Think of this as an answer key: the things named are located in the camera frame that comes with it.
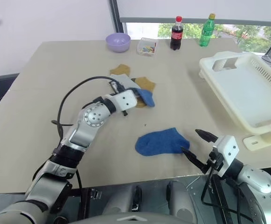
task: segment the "coca-cola bottle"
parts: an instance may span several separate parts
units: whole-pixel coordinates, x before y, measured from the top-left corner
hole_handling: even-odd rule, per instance
[[[176,17],[176,23],[172,27],[171,49],[180,49],[183,35],[182,16]]]

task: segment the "red label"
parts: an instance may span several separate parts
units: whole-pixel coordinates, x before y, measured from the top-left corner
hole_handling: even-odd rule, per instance
[[[183,33],[172,32],[172,38],[174,38],[176,40],[182,39],[182,35],[183,35]]]

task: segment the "small plastic container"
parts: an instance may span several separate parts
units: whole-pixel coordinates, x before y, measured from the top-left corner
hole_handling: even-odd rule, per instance
[[[158,40],[142,38],[137,45],[137,52],[140,55],[153,56],[156,53]]]

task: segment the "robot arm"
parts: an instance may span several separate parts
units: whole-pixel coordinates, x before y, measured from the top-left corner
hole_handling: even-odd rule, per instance
[[[204,174],[212,167],[218,176],[234,180],[247,199],[253,223],[271,224],[271,175],[250,165],[244,165],[236,159],[239,148],[234,136],[225,135],[218,138],[203,130],[196,132],[207,142],[214,143],[210,158],[207,164],[203,164],[192,152],[183,150],[187,158]]]
[[[62,209],[72,188],[68,179],[73,177],[100,127],[111,114],[137,104],[132,90],[98,99],[80,111],[76,123],[38,171],[25,193],[26,199],[0,212],[0,224],[43,224],[49,213]]]

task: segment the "window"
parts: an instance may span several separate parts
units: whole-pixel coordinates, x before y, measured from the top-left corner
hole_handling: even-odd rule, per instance
[[[126,23],[131,39],[169,39],[172,23]],[[202,24],[183,24],[183,38],[200,38]],[[212,38],[232,38],[242,51],[264,55],[271,46],[271,27],[216,24]]]

